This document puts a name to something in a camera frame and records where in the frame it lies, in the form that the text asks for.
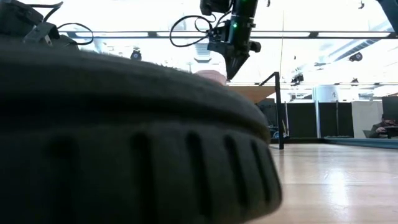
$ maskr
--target metal pole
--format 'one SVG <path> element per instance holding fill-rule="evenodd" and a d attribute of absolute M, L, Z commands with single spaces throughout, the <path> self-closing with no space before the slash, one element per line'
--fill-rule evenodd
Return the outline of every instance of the metal pole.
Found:
<path fill-rule="evenodd" d="M 336 128 L 337 128 L 337 136 L 339 136 L 340 130 L 338 126 L 338 100 L 336 100 Z"/>
<path fill-rule="evenodd" d="M 314 87 L 312 91 L 312 99 L 314 100 L 315 103 L 315 119 L 317 120 L 317 138 L 321 138 L 321 122 L 320 122 L 320 117 L 319 117 L 319 102 L 318 102 L 318 96 L 317 96 L 317 88 Z"/>
<path fill-rule="evenodd" d="M 276 93 L 276 110 L 278 119 L 278 133 L 279 133 L 279 149 L 284 149 L 284 125 L 282 117 L 282 102 L 280 99 L 280 80 L 279 72 L 274 72 L 275 74 L 275 93 Z"/>
<path fill-rule="evenodd" d="M 287 114 L 287 103 L 285 101 L 285 115 L 286 115 L 286 134 L 290 136 L 290 130 L 289 130 L 289 116 Z"/>

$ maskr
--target black cable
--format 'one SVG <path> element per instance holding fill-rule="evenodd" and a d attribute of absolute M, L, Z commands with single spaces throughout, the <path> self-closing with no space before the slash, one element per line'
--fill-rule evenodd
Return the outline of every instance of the black cable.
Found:
<path fill-rule="evenodd" d="M 56 7 L 61 7 L 63 2 L 52 4 L 52 5 L 43 5 L 43 4 L 28 4 L 30 7 L 39 7 L 39 8 L 47 8 L 47 9 L 53 9 Z"/>
<path fill-rule="evenodd" d="M 51 11 L 45 15 L 43 22 L 47 22 L 48 19 L 50 18 L 50 16 L 52 16 L 52 14 L 54 14 L 58 9 L 61 8 L 61 6 L 63 5 L 63 2 L 60 3 L 56 3 L 53 5 L 43 5 L 43 4 L 30 4 L 30 7 L 38 7 L 38 8 L 46 8 L 46 9 L 51 9 Z"/>
<path fill-rule="evenodd" d="M 363 9 L 364 7 L 365 7 L 365 3 L 363 3 L 361 0 L 361 6 L 358 9 Z"/>
<path fill-rule="evenodd" d="M 218 27 L 218 26 L 222 23 L 221 20 L 224 19 L 229 13 L 232 12 L 231 8 L 232 8 L 232 6 L 233 6 L 233 3 L 234 3 L 234 0 L 232 0 L 232 1 L 231 1 L 231 4 L 229 5 L 229 11 L 226 12 L 226 13 L 224 13 L 224 14 L 218 19 L 218 21 L 217 21 L 215 27 L 213 27 L 212 24 L 211 24 L 211 23 L 214 22 L 214 21 L 210 21 L 210 20 L 204 18 L 203 16 L 196 16 L 196 15 L 192 15 L 192 16 L 183 16 L 181 19 L 177 20 L 177 21 L 173 24 L 172 28 L 170 29 L 170 33 L 169 33 L 169 40 L 170 40 L 170 42 L 172 43 L 172 45 L 173 45 L 174 47 L 189 47 L 189 46 L 191 46 L 191 45 L 197 44 L 197 43 L 201 42 L 202 40 L 206 39 L 206 38 L 209 36 L 209 34 L 211 33 L 211 31 L 212 31 L 214 28 Z M 192 42 L 192 43 L 189 43 L 189 44 L 177 45 L 177 44 L 175 44 L 174 41 L 173 41 L 173 37 L 172 37 L 173 31 L 174 31 L 175 27 L 176 27 L 180 22 L 184 21 L 185 19 L 189 19 L 189 18 L 196 18 L 196 20 L 195 20 L 195 28 L 196 28 L 196 30 L 199 31 L 199 32 L 201 32 L 201 33 L 206 34 L 206 36 L 200 37 L 198 40 L 196 40 L 196 41 L 194 41 L 194 42 Z M 196 21 L 197 21 L 198 19 L 203 19 L 204 21 L 206 21 L 206 22 L 209 24 L 209 29 L 208 29 L 209 31 L 208 31 L 208 32 L 203 32 L 203 31 L 201 31 L 201 30 L 197 27 Z"/>
<path fill-rule="evenodd" d="M 170 39 L 170 42 L 172 43 L 172 45 L 173 45 L 174 47 L 189 47 L 189 46 L 191 46 L 191 45 L 194 45 L 194 44 L 199 43 L 200 41 L 202 41 L 202 40 L 204 40 L 205 38 L 208 37 L 209 34 L 206 34 L 206 36 L 200 37 L 199 40 L 196 40 L 196 41 L 194 41 L 194 42 L 192 42 L 192 43 L 190 43 L 190 44 L 183 44 L 183 45 L 177 45 L 177 44 L 175 44 L 174 41 L 173 41 L 173 37 L 172 37 L 172 34 L 173 34 L 173 31 L 174 31 L 175 27 L 176 27 L 180 22 L 184 21 L 185 19 L 189 19 L 189 18 L 203 19 L 204 21 L 206 21 L 206 22 L 209 24 L 209 30 L 212 30 L 212 29 L 213 29 L 213 25 L 211 24 L 211 22 L 210 22 L 208 19 L 204 18 L 203 16 L 184 16 L 184 17 L 182 17 L 181 19 L 177 20 L 177 21 L 173 24 L 172 28 L 170 29 L 169 39 Z"/>
<path fill-rule="evenodd" d="M 216 20 L 217 20 L 216 16 L 215 16 L 214 14 L 212 14 L 212 16 L 213 16 L 214 20 L 211 21 L 211 20 L 208 19 L 208 21 L 209 21 L 209 22 L 216 22 Z M 202 31 L 202 30 L 199 29 L 198 24 L 197 24 L 198 20 L 199 20 L 199 18 L 195 19 L 195 29 L 196 29 L 198 32 L 201 32 L 202 34 L 206 34 L 206 31 Z"/>
<path fill-rule="evenodd" d="M 80 23 L 77 23 L 77 22 L 69 22 L 69 23 L 66 23 L 66 24 L 62 24 L 62 25 L 58 26 L 57 29 L 59 30 L 59 29 L 61 29 L 62 27 L 68 26 L 68 25 L 78 25 L 78 26 L 80 26 L 80 27 L 85 28 L 85 29 L 88 30 L 89 32 L 91 32 L 91 40 L 90 40 L 89 42 L 85 42 L 85 43 L 73 43 L 73 44 L 76 44 L 76 45 L 89 45 L 89 44 L 91 44 L 91 43 L 94 41 L 94 33 L 93 33 L 93 31 L 92 31 L 90 28 L 88 28 L 87 26 L 85 26 L 85 25 L 83 25 L 83 24 L 80 24 Z"/>

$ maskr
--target camera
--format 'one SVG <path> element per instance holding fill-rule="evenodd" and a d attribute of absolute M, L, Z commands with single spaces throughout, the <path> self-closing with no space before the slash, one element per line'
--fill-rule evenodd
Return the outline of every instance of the camera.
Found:
<path fill-rule="evenodd" d="M 132 54 L 131 54 L 131 56 L 130 56 L 130 59 L 131 59 L 131 60 L 138 60 L 138 61 L 141 61 L 141 60 L 142 60 L 142 55 L 141 55 L 141 51 L 139 50 L 139 48 L 135 48 L 135 49 L 132 51 Z"/>
<path fill-rule="evenodd" d="M 359 62 L 361 61 L 363 58 L 361 52 L 358 52 L 354 55 L 352 55 L 348 60 L 350 60 L 350 62 Z"/>

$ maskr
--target hand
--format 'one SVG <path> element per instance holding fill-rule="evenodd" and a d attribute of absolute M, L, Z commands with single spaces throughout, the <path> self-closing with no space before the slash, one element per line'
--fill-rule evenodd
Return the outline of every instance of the hand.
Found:
<path fill-rule="evenodd" d="M 377 129 L 376 129 L 376 132 L 377 132 L 377 133 L 383 133 L 383 132 L 386 132 L 386 129 L 383 128 L 383 127 L 380 127 L 380 128 L 377 128 Z"/>

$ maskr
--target wooden floor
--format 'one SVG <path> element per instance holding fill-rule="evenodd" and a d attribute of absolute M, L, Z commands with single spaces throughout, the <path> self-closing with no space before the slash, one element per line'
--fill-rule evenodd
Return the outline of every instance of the wooden floor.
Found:
<path fill-rule="evenodd" d="M 398 150 L 329 144 L 271 150 L 284 202 L 253 224 L 398 223 Z"/>

